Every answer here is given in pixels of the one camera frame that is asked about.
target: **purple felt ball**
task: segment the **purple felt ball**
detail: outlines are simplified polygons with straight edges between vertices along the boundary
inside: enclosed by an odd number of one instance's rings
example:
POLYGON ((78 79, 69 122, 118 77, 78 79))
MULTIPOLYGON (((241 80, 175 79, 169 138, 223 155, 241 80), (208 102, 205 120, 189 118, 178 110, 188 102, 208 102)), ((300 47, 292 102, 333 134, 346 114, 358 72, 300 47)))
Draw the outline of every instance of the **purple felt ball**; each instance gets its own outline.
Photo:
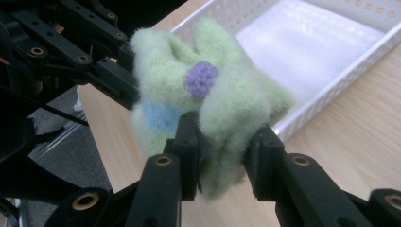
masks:
POLYGON ((185 87, 192 96, 205 98, 218 76, 218 69, 206 61, 198 62, 186 74, 185 87))

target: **wooden table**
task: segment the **wooden table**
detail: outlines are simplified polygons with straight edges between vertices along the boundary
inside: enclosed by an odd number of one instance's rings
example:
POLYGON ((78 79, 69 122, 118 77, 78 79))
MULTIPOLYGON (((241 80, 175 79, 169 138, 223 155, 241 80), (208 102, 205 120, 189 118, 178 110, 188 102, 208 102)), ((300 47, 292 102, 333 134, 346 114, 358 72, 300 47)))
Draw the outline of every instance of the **wooden table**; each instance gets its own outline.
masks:
MULTIPOLYGON (((155 27, 171 29, 205 0, 189 0, 155 27)), ((401 190, 401 45, 286 141, 287 152, 317 160, 340 188, 367 200, 376 188, 401 190)), ((78 95, 113 191, 139 180, 146 157, 130 112, 91 85, 78 95)), ((248 181, 219 201, 183 202, 183 226, 279 226, 273 202, 254 199, 248 181)))

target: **screw hole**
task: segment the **screw hole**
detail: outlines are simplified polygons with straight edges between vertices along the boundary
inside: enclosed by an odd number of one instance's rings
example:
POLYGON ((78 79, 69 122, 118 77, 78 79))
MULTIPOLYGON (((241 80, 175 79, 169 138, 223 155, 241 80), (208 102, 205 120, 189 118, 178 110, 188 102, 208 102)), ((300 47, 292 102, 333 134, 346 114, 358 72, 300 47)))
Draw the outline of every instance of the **screw hole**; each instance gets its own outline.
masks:
POLYGON ((44 53, 44 50, 40 47, 32 47, 32 49, 30 49, 30 52, 35 55, 42 55, 44 53))
POLYGON ((79 56, 79 60, 80 61, 88 61, 88 57, 82 55, 82 56, 79 56))
POLYGON ((292 162, 298 166, 309 166, 310 162, 306 158, 302 156, 294 156, 292 157, 292 162))
POLYGON ((156 159, 155 163, 157 166, 165 166, 168 165, 172 162, 172 160, 168 157, 162 156, 158 159, 156 159))
POLYGON ((123 33, 120 33, 120 32, 118 32, 118 33, 116 34, 116 36, 117 36, 118 38, 120 38, 120 39, 124 38, 124 34, 123 34, 123 33))
POLYGON ((99 195, 96 192, 86 192, 73 201, 72 207, 74 210, 82 211, 87 210, 99 201, 99 195))
POLYGON ((397 195, 387 195, 384 197, 384 200, 394 207, 395 209, 398 209, 401 211, 401 196, 397 195))

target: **fuzzy green fabric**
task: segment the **fuzzy green fabric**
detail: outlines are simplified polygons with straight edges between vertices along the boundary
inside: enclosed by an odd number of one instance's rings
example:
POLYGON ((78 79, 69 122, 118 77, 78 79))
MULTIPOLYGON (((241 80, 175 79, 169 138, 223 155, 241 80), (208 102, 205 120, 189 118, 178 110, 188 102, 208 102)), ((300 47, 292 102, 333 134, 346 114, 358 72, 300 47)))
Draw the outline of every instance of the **fuzzy green fabric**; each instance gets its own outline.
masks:
POLYGON ((161 153, 166 139, 174 138, 180 115, 198 111, 200 131, 215 150, 201 166, 202 195, 219 198, 241 181, 241 159, 250 138, 288 111, 291 93, 258 70, 236 38, 213 19, 198 21, 192 44, 167 31, 144 28, 135 32, 131 48, 141 94, 131 124, 143 151, 161 153), (192 75, 192 69, 200 70, 192 75), (217 71, 215 78, 208 77, 217 71), (207 81, 200 82, 208 84, 200 89, 205 96, 195 96, 189 77, 205 74, 207 81))

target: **white plastic basket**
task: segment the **white plastic basket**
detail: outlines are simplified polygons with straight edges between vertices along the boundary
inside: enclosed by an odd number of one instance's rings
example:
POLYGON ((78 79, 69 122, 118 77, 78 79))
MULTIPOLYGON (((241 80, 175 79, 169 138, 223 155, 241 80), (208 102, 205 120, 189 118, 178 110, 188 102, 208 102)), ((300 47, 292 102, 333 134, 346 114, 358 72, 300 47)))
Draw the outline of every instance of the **white plastic basket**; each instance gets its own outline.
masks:
POLYGON ((201 17, 218 19, 295 95, 273 126, 283 141, 401 41, 401 0, 212 0, 171 32, 190 41, 201 17))

